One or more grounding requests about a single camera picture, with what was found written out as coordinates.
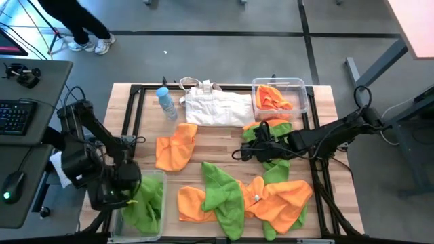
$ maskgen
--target plastic bottle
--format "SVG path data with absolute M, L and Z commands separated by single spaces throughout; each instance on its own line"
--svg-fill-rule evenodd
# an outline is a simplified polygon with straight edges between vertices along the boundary
M 167 87 L 160 87 L 157 90 L 158 103 L 160 103 L 165 115 L 170 120 L 176 120 L 178 118 L 178 113 L 174 106 L 174 101 L 169 95 L 169 89 Z

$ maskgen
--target white sneaker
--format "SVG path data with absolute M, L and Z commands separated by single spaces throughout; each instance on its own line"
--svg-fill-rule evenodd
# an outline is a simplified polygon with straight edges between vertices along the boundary
M 87 52 L 93 52 L 95 50 L 95 44 L 91 43 L 90 41 L 86 44 L 78 44 L 75 41 L 72 41 L 68 43 L 69 49 L 71 49 L 74 52 L 78 52 L 81 50 L 85 50 Z
M 102 55 L 109 51 L 110 46 L 114 44 L 116 38 L 114 34 L 110 33 L 110 39 L 99 39 L 95 48 L 95 54 Z

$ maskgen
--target green cloth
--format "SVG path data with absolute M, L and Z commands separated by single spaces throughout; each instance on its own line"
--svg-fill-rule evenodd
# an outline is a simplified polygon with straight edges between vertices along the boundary
M 141 233 L 158 234 L 163 204 L 163 182 L 143 177 L 134 200 L 121 210 L 125 223 L 135 226 Z
M 218 223 L 230 240 L 241 237 L 244 231 L 244 198 L 238 183 L 211 163 L 202 163 L 205 179 L 203 211 L 214 210 Z
M 251 140 L 255 140 L 256 136 L 253 130 L 256 129 L 258 126 L 259 125 L 252 126 L 246 132 L 244 132 L 242 135 L 244 140 L 248 142 Z M 275 137 L 278 137 L 291 132 L 291 128 L 292 126 L 290 123 L 282 123 L 276 125 L 275 127 L 270 127 L 270 133 Z M 288 160 L 273 159 L 271 162 L 262 163 L 262 165 L 266 170 L 266 172 L 262 176 L 264 178 L 264 182 L 266 185 L 270 183 L 278 183 L 278 182 L 284 182 L 288 180 L 288 176 L 290 174 L 290 162 Z M 306 219 L 306 213 L 307 213 L 307 205 L 305 205 L 302 213 L 298 217 L 297 221 L 295 221 L 295 223 L 291 226 L 290 230 L 296 230 L 297 228 L 303 226 L 304 221 Z M 264 236 L 267 241 L 272 241 L 276 238 L 277 232 L 270 225 L 269 222 L 263 221 L 262 227 L 264 229 Z
M 251 126 L 246 132 L 243 133 L 242 137 L 246 142 L 249 142 L 251 140 L 255 140 L 256 136 L 253 132 L 254 129 L 259 127 L 259 125 L 253 125 Z M 270 127 L 270 134 L 274 135 L 275 137 L 284 135 L 286 133 L 291 132 L 291 124 L 290 123 L 282 123 L 279 125 L 276 125 L 275 127 Z

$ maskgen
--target clear plastic bin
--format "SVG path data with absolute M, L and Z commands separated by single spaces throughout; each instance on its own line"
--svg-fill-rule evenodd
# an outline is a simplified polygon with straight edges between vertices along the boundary
M 256 92 L 261 85 L 267 85 L 278 89 L 283 98 L 293 106 L 292 110 L 261 110 L 256 106 Z M 307 100 L 304 81 L 299 78 L 256 78 L 252 81 L 252 100 L 255 120 L 266 121 L 269 119 L 290 120 L 296 115 L 307 112 L 309 101 Z
M 167 175 L 161 170 L 142 170 L 142 177 L 150 177 L 161 180 L 163 182 L 163 205 L 161 206 L 161 221 L 160 231 L 158 234 L 143 234 L 134 226 L 130 226 L 123 221 L 120 209 L 113 212 L 112 231 L 109 243 L 143 243 L 156 241 L 163 234 L 163 226 L 165 222 L 165 200 L 167 194 Z

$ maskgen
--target plastic container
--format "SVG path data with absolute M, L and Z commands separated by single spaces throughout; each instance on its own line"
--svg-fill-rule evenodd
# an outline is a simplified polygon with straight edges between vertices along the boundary
M 167 87 L 160 87 L 157 90 L 158 103 L 163 109 L 165 115 L 169 120 L 176 120 L 178 113 L 174 105 L 174 101 L 170 97 L 169 89 Z
M 278 89 L 283 98 L 293 106 L 292 110 L 261 110 L 256 106 L 256 92 L 261 85 L 267 85 Z M 304 81 L 299 78 L 256 78 L 252 81 L 252 101 L 255 120 L 266 121 L 269 119 L 291 120 L 305 113 L 309 109 L 306 87 Z
M 112 217 L 112 231 L 111 238 L 108 240 L 109 243 L 142 243 L 149 241 L 156 241 L 160 239 L 163 234 L 163 227 L 165 222 L 165 201 L 167 194 L 167 176 L 161 170 L 142 170 L 142 177 L 150 177 L 161 180 L 163 182 L 163 205 L 161 206 L 161 221 L 160 221 L 160 231 L 158 234 L 143 234 L 136 229 L 134 226 L 123 221 L 122 213 L 120 209 L 113 212 Z

